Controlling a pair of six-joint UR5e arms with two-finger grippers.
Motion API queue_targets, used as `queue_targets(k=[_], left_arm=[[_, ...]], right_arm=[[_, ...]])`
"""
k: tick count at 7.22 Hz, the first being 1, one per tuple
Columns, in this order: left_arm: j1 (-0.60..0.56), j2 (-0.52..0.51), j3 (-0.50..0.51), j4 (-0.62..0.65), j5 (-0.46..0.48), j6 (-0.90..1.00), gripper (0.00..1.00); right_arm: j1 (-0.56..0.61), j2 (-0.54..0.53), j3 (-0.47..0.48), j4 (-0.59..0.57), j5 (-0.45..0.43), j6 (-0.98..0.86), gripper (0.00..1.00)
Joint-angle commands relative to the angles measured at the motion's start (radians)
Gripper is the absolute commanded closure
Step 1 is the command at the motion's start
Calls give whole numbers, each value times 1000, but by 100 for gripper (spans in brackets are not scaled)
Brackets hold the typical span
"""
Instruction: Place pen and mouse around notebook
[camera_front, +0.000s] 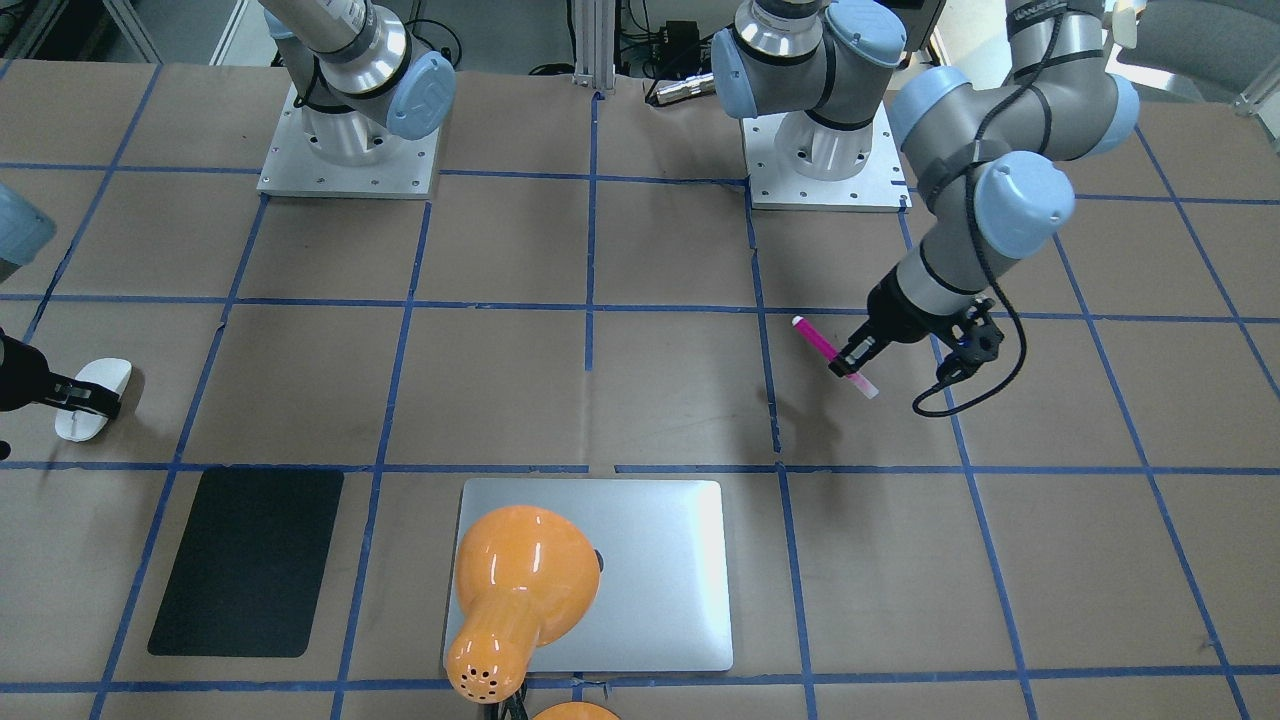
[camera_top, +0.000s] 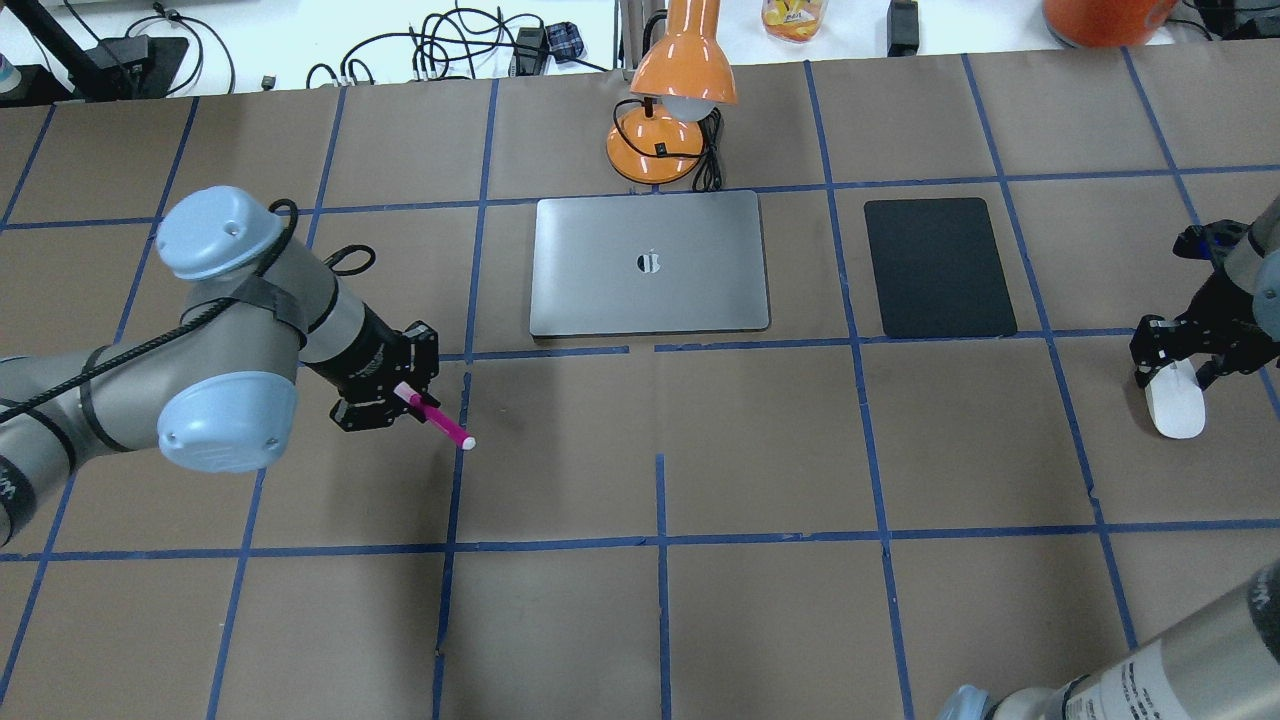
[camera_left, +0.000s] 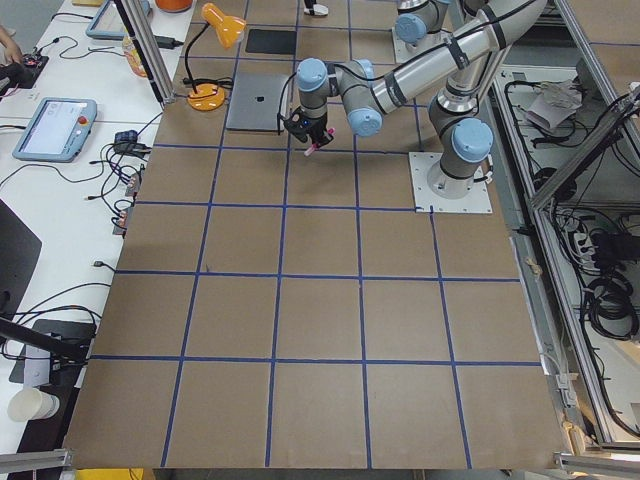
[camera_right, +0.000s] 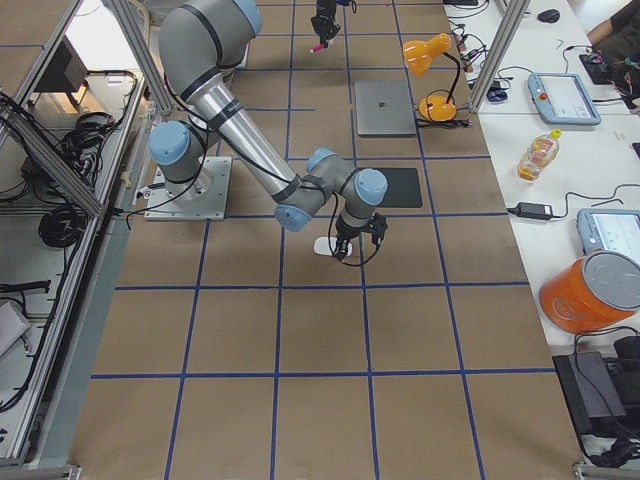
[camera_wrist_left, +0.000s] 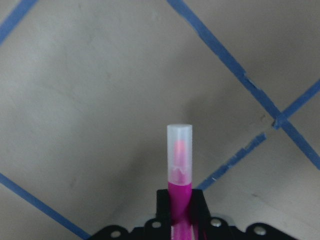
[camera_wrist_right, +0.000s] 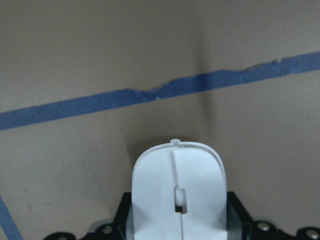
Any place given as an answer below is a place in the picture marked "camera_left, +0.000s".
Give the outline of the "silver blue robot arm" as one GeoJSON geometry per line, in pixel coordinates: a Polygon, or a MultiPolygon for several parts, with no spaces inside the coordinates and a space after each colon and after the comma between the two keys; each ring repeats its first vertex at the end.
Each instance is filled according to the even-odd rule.
{"type": "Polygon", "coordinates": [[[510,47],[536,23],[545,6],[542,0],[488,1],[440,43],[379,77],[363,60],[333,63],[307,58],[295,74],[300,104],[280,119],[282,125],[299,141],[319,149],[333,139],[327,127],[327,100],[340,97],[353,134],[370,137],[380,131],[384,116],[443,80],[429,106],[443,153],[430,168],[427,182],[442,198],[462,199],[493,144],[490,127],[478,119],[475,109],[510,47]]]}

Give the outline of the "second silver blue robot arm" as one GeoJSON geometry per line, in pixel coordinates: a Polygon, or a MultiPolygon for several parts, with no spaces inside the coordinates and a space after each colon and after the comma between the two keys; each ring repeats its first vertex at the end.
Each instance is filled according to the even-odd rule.
{"type": "Polygon", "coordinates": [[[450,0],[399,1],[394,24],[396,36],[405,44],[416,45],[427,35],[439,33],[450,3],[450,0]]]}

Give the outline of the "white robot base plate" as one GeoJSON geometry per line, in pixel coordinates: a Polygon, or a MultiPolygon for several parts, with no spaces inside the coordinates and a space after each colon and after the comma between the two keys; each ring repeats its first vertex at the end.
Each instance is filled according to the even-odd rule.
{"type": "Polygon", "coordinates": [[[441,169],[439,152],[410,152],[409,164],[414,210],[419,213],[492,214],[486,179],[480,163],[465,180],[448,177],[441,169]]]}

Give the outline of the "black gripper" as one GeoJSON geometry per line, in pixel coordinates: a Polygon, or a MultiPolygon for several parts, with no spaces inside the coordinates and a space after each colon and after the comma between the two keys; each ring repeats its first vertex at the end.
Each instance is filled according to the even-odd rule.
{"type": "Polygon", "coordinates": [[[327,113],[317,117],[311,117],[301,106],[298,106],[291,115],[285,119],[285,129],[293,136],[298,136],[300,141],[308,141],[314,136],[315,145],[326,144],[327,113]]]}

